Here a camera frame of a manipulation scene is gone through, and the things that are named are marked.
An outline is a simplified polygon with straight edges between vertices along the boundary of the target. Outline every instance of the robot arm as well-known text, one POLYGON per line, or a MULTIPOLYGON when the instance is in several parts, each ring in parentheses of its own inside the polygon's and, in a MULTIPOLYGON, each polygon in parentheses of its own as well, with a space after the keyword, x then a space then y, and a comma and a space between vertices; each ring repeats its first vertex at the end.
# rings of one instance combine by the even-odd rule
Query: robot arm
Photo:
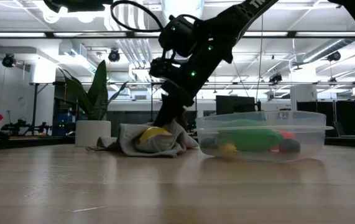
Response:
POLYGON ((163 126, 191 106, 193 98, 219 63, 233 61, 232 50, 249 26, 277 0, 248 0, 233 5, 215 18, 189 23, 184 15, 164 27, 159 43, 164 50, 173 50, 173 55, 189 57, 189 60, 174 67, 170 60, 157 58, 151 63, 150 75, 165 78, 161 86, 168 95, 162 96, 162 107, 154 125, 163 126))

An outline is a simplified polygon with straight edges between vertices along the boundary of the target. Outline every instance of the yellow ball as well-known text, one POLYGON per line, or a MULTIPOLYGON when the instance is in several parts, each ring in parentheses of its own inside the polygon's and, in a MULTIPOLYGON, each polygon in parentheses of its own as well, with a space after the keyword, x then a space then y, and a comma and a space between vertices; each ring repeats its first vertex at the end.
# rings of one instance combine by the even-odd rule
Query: yellow ball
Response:
POLYGON ((233 144, 223 144, 219 146, 219 150, 222 152, 232 153, 237 151, 237 147, 233 144))
POLYGON ((140 137, 140 143, 148 140, 152 136, 158 135, 158 134, 163 134, 163 135, 172 135, 170 132, 166 131, 164 128, 160 127, 150 127, 144 133, 142 133, 140 137))

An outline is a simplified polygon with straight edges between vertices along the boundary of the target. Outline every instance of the green leaf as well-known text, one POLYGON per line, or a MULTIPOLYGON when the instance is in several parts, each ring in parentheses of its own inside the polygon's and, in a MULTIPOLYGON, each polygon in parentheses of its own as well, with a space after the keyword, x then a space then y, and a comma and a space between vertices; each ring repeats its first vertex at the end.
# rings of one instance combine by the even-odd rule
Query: green leaf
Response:
POLYGON ((88 118, 90 120, 102 120, 104 115, 107 113, 108 108, 108 90, 107 86, 104 83, 101 87, 96 103, 93 106, 93 109, 89 112, 88 118))
POLYGON ((78 99, 79 106, 86 113, 91 111, 93 105, 90 103, 86 91, 83 89, 81 83, 79 81, 74 81, 71 78, 65 77, 65 84, 67 85, 67 89, 72 92, 73 95, 78 99))
POLYGON ((88 98, 92 104, 96 103, 98 94, 102 91, 103 85, 107 82, 107 66, 103 60, 97 67, 95 78, 88 92, 88 98))
POLYGON ((113 96, 110 97, 110 99, 108 100, 108 104, 109 104, 111 101, 115 100, 115 99, 119 96, 119 94, 125 89, 127 83, 128 83, 128 81, 124 82, 124 83, 121 85, 120 89, 119 89, 116 93, 114 93, 113 96))
POLYGON ((60 69, 60 71, 63 73, 64 77, 65 77, 65 73, 64 73, 64 72, 67 72, 67 73, 69 74, 70 78, 71 78, 73 81, 79 83, 79 85, 82 86, 82 83, 80 83, 79 79, 77 79, 77 78, 75 78, 74 76, 72 76, 71 73, 70 73, 68 70, 61 69, 61 68, 58 68, 58 69, 60 69))

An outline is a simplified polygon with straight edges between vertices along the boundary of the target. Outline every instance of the pillar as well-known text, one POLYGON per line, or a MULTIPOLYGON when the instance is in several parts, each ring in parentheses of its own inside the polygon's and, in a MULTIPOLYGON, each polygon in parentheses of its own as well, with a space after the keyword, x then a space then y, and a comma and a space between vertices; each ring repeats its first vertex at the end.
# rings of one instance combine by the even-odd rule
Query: pillar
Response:
MULTIPOLYGON (((293 70, 290 74, 292 82, 317 82, 316 70, 312 65, 305 65, 301 70, 293 70)), ((293 85, 290 87, 292 111, 297 110, 297 102, 317 100, 316 85, 293 85)))
MULTIPOLYGON (((31 65, 30 74, 31 83, 53 83, 55 81, 56 65, 42 58, 38 60, 35 65, 31 65)), ((42 122, 53 125, 54 86, 52 84, 48 84, 46 87, 44 86, 45 85, 38 86, 38 91, 42 91, 37 94, 35 126, 42 124, 42 122)), ((28 123, 32 122, 34 94, 35 90, 32 88, 32 102, 30 103, 32 115, 30 119, 27 120, 28 123)))

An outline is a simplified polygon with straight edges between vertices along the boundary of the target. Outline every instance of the wooden table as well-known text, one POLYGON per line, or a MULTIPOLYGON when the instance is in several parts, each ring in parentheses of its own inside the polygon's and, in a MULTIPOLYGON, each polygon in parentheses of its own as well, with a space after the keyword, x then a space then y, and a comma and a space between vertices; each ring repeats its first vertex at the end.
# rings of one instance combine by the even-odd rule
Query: wooden table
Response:
POLYGON ((1 150, 0 223, 355 223, 355 148, 279 165, 1 150))

